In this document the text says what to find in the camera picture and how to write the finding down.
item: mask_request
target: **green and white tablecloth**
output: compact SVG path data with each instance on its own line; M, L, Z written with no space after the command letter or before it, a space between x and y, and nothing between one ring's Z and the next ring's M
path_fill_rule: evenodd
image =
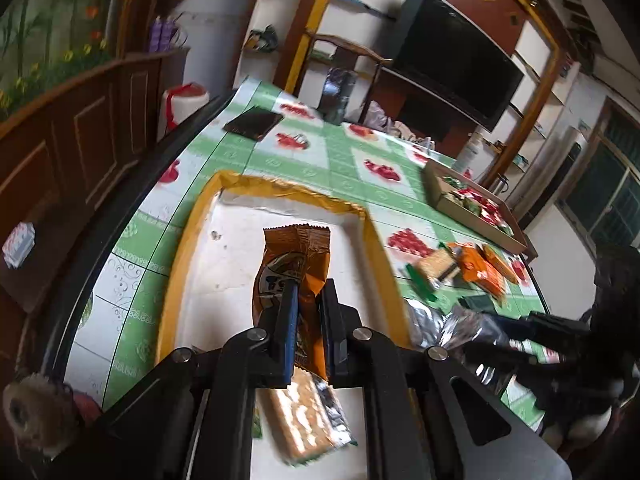
M277 176L362 204L385 245L390 235L407 228L432 248L440 241L485 242L427 205L420 181L424 162L408 144L377 133L362 138L344 125L322 122L310 108L306 118L281 107L295 103L295 98L271 84L247 79L229 106L193 139L149 193L113 248L82 316L65 377L73 387L107 409L151 370L162 300L182 229L198 194L218 170ZM283 112L286 118L258 143L225 134L222 126L254 105ZM287 149L277 134L286 134L306 148ZM443 155L434 158L447 165L453 162ZM388 181L369 171L366 160L392 167L400 180ZM386 251L402 295L417 299L402 272L406 255L388 246ZM437 293L437 306L448 312L458 297L475 294L482 292L473 285L444 286ZM506 304L497 310L519 317L531 310L543 312L543 307L529 280L508 283ZM543 358L540 346L530 348ZM503 401L527 424L540 420L532 394L517 384L509 387Z

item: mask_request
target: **metal bolt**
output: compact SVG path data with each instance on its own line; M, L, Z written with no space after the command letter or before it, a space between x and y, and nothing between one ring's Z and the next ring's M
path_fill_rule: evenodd
M449 352L442 346L432 346L427 350L427 355L434 361L444 361L444 359L449 357Z
M252 328L249 332L246 333L246 336L251 341L262 341L267 337L267 332L263 328Z
M372 333L365 326L361 326L353 331L353 336L359 341L368 341L371 339Z
M191 355L193 352L188 348L176 348L173 352L171 352L171 359L175 363L185 363L189 359L191 359Z

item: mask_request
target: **television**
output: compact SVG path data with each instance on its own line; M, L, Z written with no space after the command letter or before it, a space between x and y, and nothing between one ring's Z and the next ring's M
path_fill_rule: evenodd
M405 0L386 57L393 72L489 131L523 77L495 41L444 0Z

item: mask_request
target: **white bottle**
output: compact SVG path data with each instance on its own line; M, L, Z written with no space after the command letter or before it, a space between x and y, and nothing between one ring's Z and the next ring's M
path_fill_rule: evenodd
M482 135L479 132L473 132L471 138L466 142L465 147L458 155L451 169L458 173L464 174L466 170L470 170L471 163L482 150Z

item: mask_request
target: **cardboard box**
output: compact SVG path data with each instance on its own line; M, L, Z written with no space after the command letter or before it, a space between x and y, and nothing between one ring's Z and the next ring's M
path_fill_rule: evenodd
M482 196L497 203L502 218L513 230L513 238L500 231L497 227L492 226L480 217L474 215L471 211L466 210L462 206L455 204L446 198L444 196L446 192L455 191L456 189L444 182L440 178L442 176L452 176L464 183L467 187L476 190ZM443 166L433 159L430 159L422 170L422 181L427 192L429 204L433 208L436 208L438 211L450 216L454 220L457 220L462 225L473 229L478 234L488 240L491 240L495 244L500 245L500 247L506 249L510 253L520 254L527 248L527 241L525 240L524 234L522 234L522 231L518 227L518 223L509 208L502 200L487 191L484 187L478 186L478 184L473 180L465 178L458 172Z

